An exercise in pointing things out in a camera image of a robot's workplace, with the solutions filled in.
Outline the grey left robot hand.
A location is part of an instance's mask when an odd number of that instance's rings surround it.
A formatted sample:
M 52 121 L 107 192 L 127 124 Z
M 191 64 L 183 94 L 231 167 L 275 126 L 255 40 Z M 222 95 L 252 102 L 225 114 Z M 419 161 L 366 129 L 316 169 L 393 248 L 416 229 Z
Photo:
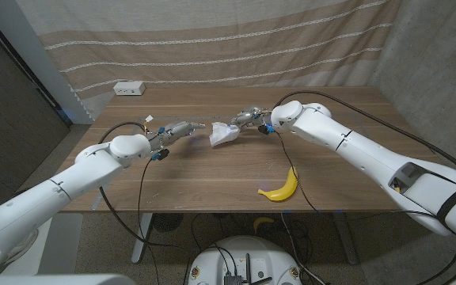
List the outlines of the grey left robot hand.
M 174 144 L 178 139 L 190 136 L 195 130 L 203 129 L 206 125 L 197 122 L 181 121 L 161 127 L 155 135 L 149 138 L 152 151 L 157 151 Z

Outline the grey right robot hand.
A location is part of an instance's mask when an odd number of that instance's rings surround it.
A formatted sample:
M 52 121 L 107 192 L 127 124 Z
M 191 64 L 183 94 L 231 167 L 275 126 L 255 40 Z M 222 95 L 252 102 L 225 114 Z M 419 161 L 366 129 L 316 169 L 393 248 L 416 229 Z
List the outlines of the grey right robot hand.
M 243 131 L 249 127 L 271 124 L 271 114 L 272 111 L 270 109 L 249 106 L 232 118 L 230 125 L 234 125 Z

